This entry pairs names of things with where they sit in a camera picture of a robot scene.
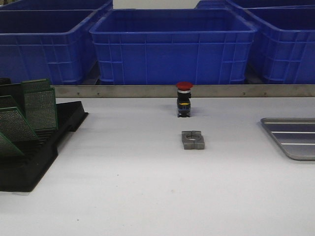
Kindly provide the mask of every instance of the aluminum tray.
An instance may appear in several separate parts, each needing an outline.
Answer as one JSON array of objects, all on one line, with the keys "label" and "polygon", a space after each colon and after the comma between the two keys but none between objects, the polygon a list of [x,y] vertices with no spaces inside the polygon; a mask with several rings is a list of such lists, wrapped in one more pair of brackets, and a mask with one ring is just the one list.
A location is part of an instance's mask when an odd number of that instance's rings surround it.
[{"label": "aluminum tray", "polygon": [[294,160],[315,160],[315,118],[264,118],[262,126]]}]

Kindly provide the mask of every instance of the metal bracket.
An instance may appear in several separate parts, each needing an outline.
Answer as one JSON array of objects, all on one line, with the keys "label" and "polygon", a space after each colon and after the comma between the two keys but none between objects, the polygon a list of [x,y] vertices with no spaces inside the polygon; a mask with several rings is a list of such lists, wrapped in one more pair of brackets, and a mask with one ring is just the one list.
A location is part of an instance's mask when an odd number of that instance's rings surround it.
[{"label": "metal bracket", "polygon": [[201,131],[182,131],[184,149],[205,149]]}]

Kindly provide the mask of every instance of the stainless steel strip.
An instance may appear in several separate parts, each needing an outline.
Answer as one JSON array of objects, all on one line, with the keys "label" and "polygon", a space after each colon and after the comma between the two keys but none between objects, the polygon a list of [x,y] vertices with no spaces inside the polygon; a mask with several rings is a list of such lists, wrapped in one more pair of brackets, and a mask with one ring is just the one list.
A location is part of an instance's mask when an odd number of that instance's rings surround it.
[{"label": "stainless steel strip", "polygon": [[315,132],[271,131],[273,134],[315,134]]},{"label": "stainless steel strip", "polygon": [[315,122],[266,122],[265,124],[315,124]]},{"label": "stainless steel strip", "polygon": [[[173,85],[54,86],[59,98],[177,97]],[[315,85],[196,85],[192,97],[315,97]]]},{"label": "stainless steel strip", "polygon": [[281,143],[281,145],[315,146],[315,144],[304,144],[304,143]]}]

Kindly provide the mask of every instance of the metal part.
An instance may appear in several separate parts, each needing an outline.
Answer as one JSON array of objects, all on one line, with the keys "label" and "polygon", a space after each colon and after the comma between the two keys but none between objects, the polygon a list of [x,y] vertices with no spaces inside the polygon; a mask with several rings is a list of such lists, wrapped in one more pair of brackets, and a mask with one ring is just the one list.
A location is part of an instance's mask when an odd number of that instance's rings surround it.
[{"label": "metal part", "polygon": [[264,118],[262,126],[294,160],[315,160],[315,118]]},{"label": "metal part", "polygon": [[187,94],[187,93],[190,93],[190,90],[187,90],[187,91],[177,90],[177,92],[182,93],[182,94]]},{"label": "metal part", "polygon": [[205,149],[201,131],[182,131],[184,149]]},{"label": "metal part", "polygon": [[[58,98],[150,98],[177,96],[173,85],[61,85]],[[315,85],[196,85],[193,97],[315,97]]]}]

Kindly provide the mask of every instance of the plastic crate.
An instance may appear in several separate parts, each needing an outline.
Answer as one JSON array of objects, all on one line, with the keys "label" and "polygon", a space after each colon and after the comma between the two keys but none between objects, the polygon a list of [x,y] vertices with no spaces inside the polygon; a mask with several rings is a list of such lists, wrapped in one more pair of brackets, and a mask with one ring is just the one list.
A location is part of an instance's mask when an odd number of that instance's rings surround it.
[{"label": "plastic crate", "polygon": [[107,11],[112,0],[19,0],[0,7],[0,10],[97,10]]},{"label": "plastic crate", "polygon": [[75,85],[96,63],[95,11],[0,11],[0,77]]},{"label": "plastic crate", "polygon": [[202,0],[195,9],[226,9],[225,0]]},{"label": "plastic crate", "polygon": [[249,64],[270,84],[315,84],[315,8],[247,10],[258,32]]},{"label": "plastic crate", "polygon": [[262,7],[315,7],[315,0],[225,0],[227,5],[242,17],[247,19],[244,12],[246,8],[262,8]]},{"label": "plastic crate", "polygon": [[255,28],[231,11],[114,10],[90,30],[101,81],[241,84]]}]

